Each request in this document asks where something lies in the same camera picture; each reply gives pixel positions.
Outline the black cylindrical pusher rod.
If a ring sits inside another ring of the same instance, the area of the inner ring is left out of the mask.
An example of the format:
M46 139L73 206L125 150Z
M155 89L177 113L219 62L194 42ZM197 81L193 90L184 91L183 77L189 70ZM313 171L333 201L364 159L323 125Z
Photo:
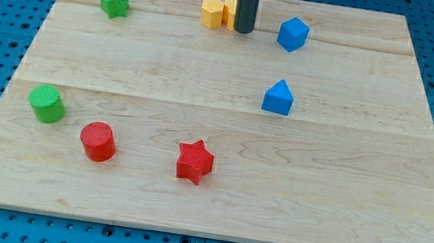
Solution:
M242 34L252 32L258 15L259 0L237 0L234 29Z

